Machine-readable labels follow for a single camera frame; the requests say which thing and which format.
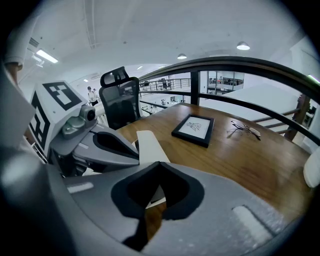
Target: wooden table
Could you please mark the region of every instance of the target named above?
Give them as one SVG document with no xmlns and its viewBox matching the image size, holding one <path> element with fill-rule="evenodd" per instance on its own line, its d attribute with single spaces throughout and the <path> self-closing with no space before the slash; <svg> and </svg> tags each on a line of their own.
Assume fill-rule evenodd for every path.
<svg viewBox="0 0 320 256">
<path fill-rule="evenodd" d="M 171 136 L 188 115 L 215 118 L 208 148 Z M 261 141 L 236 129 L 238 120 L 261 133 Z M 154 133 L 172 163 L 227 177 L 271 204 L 290 222 L 308 208 L 312 190 L 303 167 L 309 154 L 259 124 L 222 111 L 180 103 L 118 129 L 131 143 L 137 131 Z"/>
</svg>

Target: ceiling light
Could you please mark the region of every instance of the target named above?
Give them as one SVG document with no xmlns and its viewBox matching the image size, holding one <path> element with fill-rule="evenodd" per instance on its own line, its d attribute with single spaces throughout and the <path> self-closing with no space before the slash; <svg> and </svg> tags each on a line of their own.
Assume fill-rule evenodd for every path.
<svg viewBox="0 0 320 256">
<path fill-rule="evenodd" d="M 185 58 L 187 58 L 187 56 L 186 56 L 185 54 L 183 54 L 183 53 L 180 53 L 180 54 L 178 55 L 178 59 L 179 59 L 179 60 L 183 60 L 183 59 L 185 59 Z"/>
<path fill-rule="evenodd" d="M 58 60 L 55 59 L 54 57 L 50 56 L 48 53 L 44 52 L 43 50 L 38 50 L 36 52 L 36 54 L 38 54 L 39 56 L 47 59 L 48 61 L 52 62 L 52 63 L 57 63 Z"/>
<path fill-rule="evenodd" d="M 249 45 L 244 41 L 239 42 L 238 45 L 236 46 L 236 48 L 239 50 L 249 50 L 250 49 Z"/>
<path fill-rule="evenodd" d="M 318 84 L 320 84 L 320 82 L 315 78 L 313 77 L 312 75 L 308 74 L 308 77 L 310 77 L 312 80 L 316 81 Z"/>
</svg>

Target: office chair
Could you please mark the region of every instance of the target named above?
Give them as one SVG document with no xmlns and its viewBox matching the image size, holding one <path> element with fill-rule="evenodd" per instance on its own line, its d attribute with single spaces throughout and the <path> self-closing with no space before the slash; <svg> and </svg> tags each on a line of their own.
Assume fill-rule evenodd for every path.
<svg viewBox="0 0 320 256">
<path fill-rule="evenodd" d="M 125 67 L 101 76 L 99 96 L 110 128 L 117 130 L 141 118 L 139 80 L 129 77 Z"/>
</svg>

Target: eyeglasses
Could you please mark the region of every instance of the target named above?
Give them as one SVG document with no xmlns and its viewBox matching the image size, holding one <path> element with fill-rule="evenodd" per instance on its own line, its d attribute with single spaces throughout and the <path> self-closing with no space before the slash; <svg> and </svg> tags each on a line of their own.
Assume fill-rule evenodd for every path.
<svg viewBox="0 0 320 256">
<path fill-rule="evenodd" d="M 231 123 L 232 123 L 232 125 L 235 126 L 237 129 L 245 130 L 245 131 L 248 131 L 248 132 L 252 133 L 253 135 L 255 135 L 255 137 L 256 137 L 259 141 L 261 141 L 261 139 L 260 139 L 261 133 L 258 132 L 256 129 L 250 128 L 249 126 L 244 125 L 243 123 L 238 122 L 238 121 L 234 121 L 234 120 L 232 120 Z"/>
</svg>

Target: white ceiling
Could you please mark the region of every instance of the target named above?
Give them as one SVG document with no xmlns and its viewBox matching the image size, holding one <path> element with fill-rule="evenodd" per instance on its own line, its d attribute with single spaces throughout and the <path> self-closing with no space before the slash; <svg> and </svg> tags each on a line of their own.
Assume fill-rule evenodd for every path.
<svg viewBox="0 0 320 256">
<path fill-rule="evenodd" d="M 272 0 L 52 2 L 42 7 L 32 37 L 58 63 L 34 67 L 29 52 L 19 74 L 21 83 L 66 80 L 78 85 L 121 66 L 139 77 L 179 62 L 180 53 L 186 60 L 215 55 L 269 60 L 279 49 L 292 46 L 288 44 L 300 28 Z M 251 49 L 238 50 L 239 41 Z"/>
</svg>

